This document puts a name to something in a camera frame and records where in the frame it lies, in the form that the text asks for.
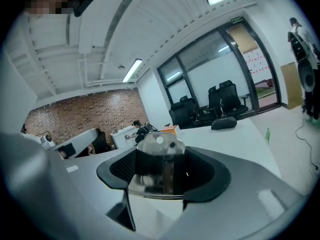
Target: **ceiling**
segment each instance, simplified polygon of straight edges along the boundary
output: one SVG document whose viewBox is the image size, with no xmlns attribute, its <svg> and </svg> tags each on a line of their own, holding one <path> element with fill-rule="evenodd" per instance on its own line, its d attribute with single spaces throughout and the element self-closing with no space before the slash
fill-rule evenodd
<svg viewBox="0 0 320 240">
<path fill-rule="evenodd" d="M 248 1 L 252 0 L 209 6 L 206 0 L 94 0 L 79 18 L 22 13 L 4 50 L 38 102 L 43 101 L 39 104 L 134 88 L 168 48 L 216 15 L 244 7 Z M 136 74 L 122 83 L 137 58 L 142 63 Z"/>
</svg>

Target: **person standing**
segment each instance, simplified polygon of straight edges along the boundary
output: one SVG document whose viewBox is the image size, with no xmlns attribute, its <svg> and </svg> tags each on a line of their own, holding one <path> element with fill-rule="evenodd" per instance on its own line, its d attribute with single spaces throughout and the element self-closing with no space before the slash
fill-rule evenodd
<svg viewBox="0 0 320 240">
<path fill-rule="evenodd" d="M 320 51 L 312 40 L 308 30 L 302 27 L 296 18 L 290 18 L 290 24 L 292 26 L 291 32 L 298 34 L 306 46 L 309 48 L 308 60 L 314 72 L 315 86 L 313 91 L 305 91 L 305 107 L 308 118 L 307 122 L 312 122 L 315 126 L 320 126 L 319 112 L 320 112 Z"/>
</svg>

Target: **exit sign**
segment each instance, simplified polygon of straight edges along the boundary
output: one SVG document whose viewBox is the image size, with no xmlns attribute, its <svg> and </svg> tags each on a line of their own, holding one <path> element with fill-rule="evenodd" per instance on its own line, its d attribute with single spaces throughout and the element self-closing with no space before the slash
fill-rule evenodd
<svg viewBox="0 0 320 240">
<path fill-rule="evenodd" d="M 244 18 L 242 18 L 241 16 L 239 17 L 235 17 L 231 20 L 231 22 L 234 24 L 234 23 L 237 23 L 237 22 L 240 22 L 240 21 L 243 21 Z"/>
</svg>

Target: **door frame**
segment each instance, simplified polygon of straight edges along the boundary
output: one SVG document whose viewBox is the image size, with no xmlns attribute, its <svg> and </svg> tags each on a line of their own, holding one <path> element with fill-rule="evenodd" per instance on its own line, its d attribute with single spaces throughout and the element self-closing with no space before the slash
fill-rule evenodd
<svg viewBox="0 0 320 240">
<path fill-rule="evenodd" d="M 230 27 L 240 25 L 240 24 L 242 24 L 244 26 L 244 28 L 248 31 L 250 36 L 257 42 L 259 48 L 262 51 L 262 54 L 264 55 L 264 57 L 266 59 L 266 62 L 269 65 L 269 69 L 270 69 L 270 72 L 272 75 L 274 90 L 275 90 L 275 95 L 276 95 L 276 102 L 269 104 L 267 106 L 264 106 L 264 107 L 259 106 L 259 99 L 258 99 L 258 95 L 257 95 L 257 91 L 256 91 L 256 86 L 255 86 L 255 83 L 254 83 L 252 77 L 250 76 L 249 67 L 247 66 L 247 63 L 246 63 L 242 53 L 240 52 L 238 45 L 233 40 L 232 36 L 227 33 L 227 30 Z M 279 89 L 279 81 L 278 81 L 278 77 L 276 74 L 275 66 L 270 58 L 270 55 L 269 55 L 265 45 L 263 44 L 263 42 L 261 41 L 261 39 L 259 38 L 257 33 L 247 23 L 247 21 L 244 18 L 242 18 L 241 21 L 238 21 L 236 23 L 227 22 L 227 23 L 221 25 L 220 27 L 218 27 L 218 30 L 219 30 L 221 36 L 223 38 L 225 38 L 225 41 L 227 42 L 227 44 L 231 47 L 232 51 L 234 52 L 236 58 L 238 59 L 240 65 L 241 65 L 245 79 L 247 80 L 248 88 L 250 91 L 250 97 L 251 97 L 251 100 L 253 101 L 252 108 L 255 111 L 255 113 L 256 114 L 262 113 L 264 111 L 273 109 L 273 108 L 281 105 L 282 99 L 281 99 L 281 93 L 280 93 L 280 89 Z"/>
</svg>

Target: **glass door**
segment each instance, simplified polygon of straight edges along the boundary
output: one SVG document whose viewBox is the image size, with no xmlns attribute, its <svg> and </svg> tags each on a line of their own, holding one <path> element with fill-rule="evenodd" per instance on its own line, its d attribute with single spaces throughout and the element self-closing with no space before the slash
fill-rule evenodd
<svg viewBox="0 0 320 240">
<path fill-rule="evenodd" d="M 258 112 L 278 106 L 279 93 L 271 60 L 258 36 L 244 22 L 227 27 L 231 43 L 241 53 L 254 84 Z"/>
</svg>

